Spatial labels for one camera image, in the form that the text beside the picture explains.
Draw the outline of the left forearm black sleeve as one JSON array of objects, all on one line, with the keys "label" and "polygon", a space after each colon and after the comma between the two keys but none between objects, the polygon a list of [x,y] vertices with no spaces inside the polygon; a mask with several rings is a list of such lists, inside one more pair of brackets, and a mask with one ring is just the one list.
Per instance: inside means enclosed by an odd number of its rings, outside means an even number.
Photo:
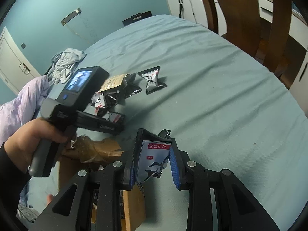
[{"label": "left forearm black sleeve", "polygon": [[28,172],[22,172],[1,147],[1,230],[27,230],[17,218],[20,193],[30,180]]}]

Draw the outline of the person's left hand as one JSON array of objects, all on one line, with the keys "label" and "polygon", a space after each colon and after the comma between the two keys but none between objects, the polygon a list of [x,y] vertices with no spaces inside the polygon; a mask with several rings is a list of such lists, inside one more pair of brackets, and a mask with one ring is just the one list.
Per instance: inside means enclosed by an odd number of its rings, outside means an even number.
[{"label": "person's left hand", "polygon": [[76,139],[76,133],[64,134],[44,119],[37,118],[20,127],[9,137],[4,143],[4,150],[15,166],[25,173],[42,139],[67,143]]}]

